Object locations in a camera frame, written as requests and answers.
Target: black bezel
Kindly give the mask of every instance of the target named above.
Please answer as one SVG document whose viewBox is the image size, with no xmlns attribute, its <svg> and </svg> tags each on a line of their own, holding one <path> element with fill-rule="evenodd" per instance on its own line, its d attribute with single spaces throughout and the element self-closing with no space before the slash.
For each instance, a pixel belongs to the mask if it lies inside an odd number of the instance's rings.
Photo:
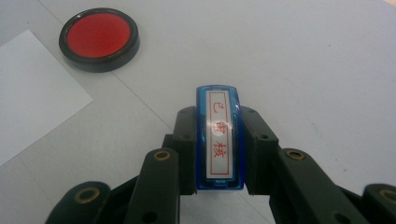
<svg viewBox="0 0 396 224">
<path fill-rule="evenodd" d="M 70 28 L 77 21 L 97 13 L 110 13 L 123 18 L 130 27 L 130 31 L 131 31 L 130 38 L 120 50 L 108 56 L 99 57 L 99 58 L 82 57 L 76 54 L 75 52 L 73 52 L 68 47 L 67 45 L 68 32 L 70 31 Z M 61 34 L 59 36 L 59 47 L 61 48 L 61 51 L 64 54 L 64 56 L 68 60 L 70 60 L 75 66 L 90 72 L 108 72 L 125 65 L 126 63 L 131 61 L 132 58 L 136 55 L 139 45 L 140 45 L 139 33 L 137 30 L 137 25 L 134 22 L 134 20 L 121 11 L 107 7 L 93 8 L 78 13 L 76 16 L 71 18 L 64 25 L 64 28 L 62 29 Z"/>
</svg>

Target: blue plastic object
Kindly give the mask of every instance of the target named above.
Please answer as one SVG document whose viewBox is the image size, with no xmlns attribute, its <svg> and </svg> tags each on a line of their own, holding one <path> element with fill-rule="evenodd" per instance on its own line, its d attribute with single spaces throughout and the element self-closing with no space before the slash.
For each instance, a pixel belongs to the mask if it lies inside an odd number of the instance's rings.
<svg viewBox="0 0 396 224">
<path fill-rule="evenodd" d="M 236 88 L 197 88 L 197 189 L 243 189 L 244 145 Z"/>
</svg>

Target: white paper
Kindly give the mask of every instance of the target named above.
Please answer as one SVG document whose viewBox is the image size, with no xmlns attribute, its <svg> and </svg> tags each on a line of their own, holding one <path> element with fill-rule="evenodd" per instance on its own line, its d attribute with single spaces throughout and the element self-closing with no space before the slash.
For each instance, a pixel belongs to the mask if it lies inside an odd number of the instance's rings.
<svg viewBox="0 0 396 224">
<path fill-rule="evenodd" d="M 0 165 L 92 101 L 30 31 L 0 48 Z"/>
</svg>

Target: red circular lens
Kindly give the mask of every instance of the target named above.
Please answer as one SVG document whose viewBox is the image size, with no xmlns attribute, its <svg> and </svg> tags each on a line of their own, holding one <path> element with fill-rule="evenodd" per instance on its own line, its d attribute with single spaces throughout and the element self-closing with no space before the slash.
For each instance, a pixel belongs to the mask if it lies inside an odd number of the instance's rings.
<svg viewBox="0 0 396 224">
<path fill-rule="evenodd" d="M 131 28 L 118 15 L 96 13 L 82 18 L 70 28 L 67 45 L 77 55 L 101 58 L 116 53 L 128 42 Z"/>
</svg>

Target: black plastic part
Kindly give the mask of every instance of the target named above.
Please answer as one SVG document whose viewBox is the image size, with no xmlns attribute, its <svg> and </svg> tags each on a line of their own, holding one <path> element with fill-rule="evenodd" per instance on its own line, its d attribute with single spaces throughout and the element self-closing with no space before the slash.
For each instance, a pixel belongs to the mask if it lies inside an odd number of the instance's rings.
<svg viewBox="0 0 396 224">
<path fill-rule="evenodd" d="M 269 195 L 275 170 L 271 160 L 279 140 L 257 111 L 241 106 L 245 133 L 245 183 L 251 195 Z"/>
<path fill-rule="evenodd" d="M 101 182 L 77 185 L 56 204 L 46 223 L 106 223 L 102 212 L 109 195 L 110 188 Z"/>
<path fill-rule="evenodd" d="M 163 147 L 174 149 L 179 157 L 180 195 L 192 195 L 196 192 L 195 116 L 195 106 L 178 111 L 174 133 L 167 134 L 163 139 Z"/>
<path fill-rule="evenodd" d="M 71 27 L 79 20 L 83 19 L 86 16 L 90 16 L 96 13 L 110 13 L 123 18 L 130 27 L 131 35 L 128 42 L 120 49 L 119 51 L 107 55 L 106 57 L 100 58 L 87 58 L 82 57 L 75 52 L 73 52 L 67 45 L 67 35 Z M 71 18 L 65 25 L 59 35 L 59 47 L 61 48 L 64 56 L 70 60 L 72 64 L 76 67 L 96 73 L 108 72 L 114 69 L 120 68 L 136 55 L 140 46 L 139 32 L 137 29 L 137 25 L 134 20 L 126 15 L 125 13 L 118 11 L 113 8 L 107 7 L 99 7 L 89 9 L 83 12 L 78 13 L 76 16 Z"/>
<path fill-rule="evenodd" d="M 291 223 L 368 223 L 308 154 L 282 149 L 275 156 L 274 166 L 297 214 Z"/>
<path fill-rule="evenodd" d="M 338 188 L 344 193 L 349 201 L 363 214 L 363 210 L 361 207 L 361 196 L 342 187 Z"/>
<path fill-rule="evenodd" d="M 371 223 L 396 223 L 396 188 L 373 184 L 364 189 L 362 209 Z"/>
<path fill-rule="evenodd" d="M 179 199 L 177 153 L 153 150 L 145 158 L 123 223 L 178 223 Z"/>
<path fill-rule="evenodd" d="M 297 223 L 298 220 L 293 204 L 285 192 L 282 184 L 276 179 L 269 202 L 276 224 Z"/>
<path fill-rule="evenodd" d="M 105 215 L 102 216 L 106 223 L 123 223 L 137 178 L 138 176 L 111 190 L 104 211 Z"/>
</svg>

